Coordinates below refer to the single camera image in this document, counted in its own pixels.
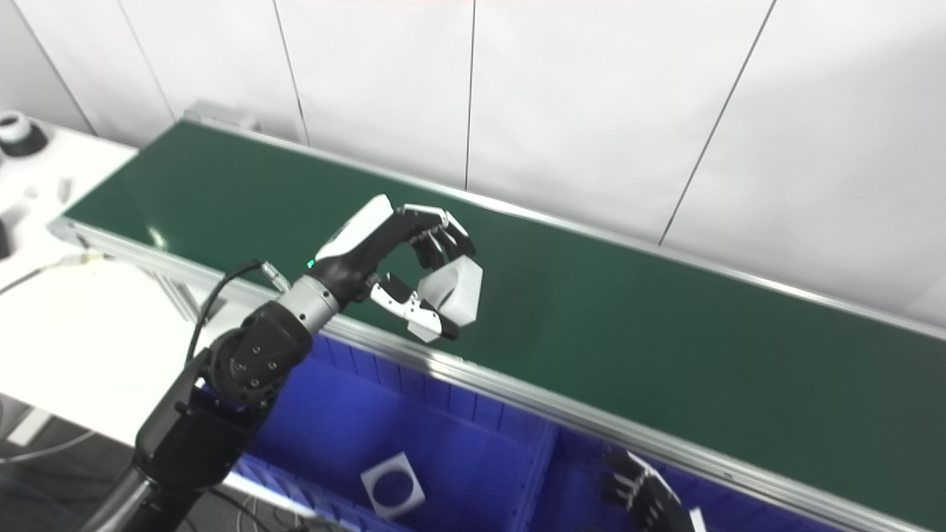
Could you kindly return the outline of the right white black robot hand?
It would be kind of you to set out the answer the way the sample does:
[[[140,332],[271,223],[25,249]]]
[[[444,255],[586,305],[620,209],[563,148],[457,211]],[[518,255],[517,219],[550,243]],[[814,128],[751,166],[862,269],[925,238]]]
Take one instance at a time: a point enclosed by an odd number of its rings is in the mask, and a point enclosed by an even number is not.
[[[602,501],[621,506],[639,531],[706,531],[700,508],[686,508],[658,469],[625,449],[602,455]]]

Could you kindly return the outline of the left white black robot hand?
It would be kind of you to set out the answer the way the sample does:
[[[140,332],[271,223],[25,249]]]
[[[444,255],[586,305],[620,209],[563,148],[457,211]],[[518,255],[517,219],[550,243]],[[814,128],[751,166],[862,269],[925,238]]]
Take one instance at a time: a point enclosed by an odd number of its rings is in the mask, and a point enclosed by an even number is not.
[[[413,249],[428,275],[417,287],[381,263],[400,245]],[[469,232],[449,211],[428,205],[395,208],[385,194],[372,197],[318,249],[307,274],[324,287],[339,310],[371,300],[422,341],[455,340],[477,320],[483,269]]]

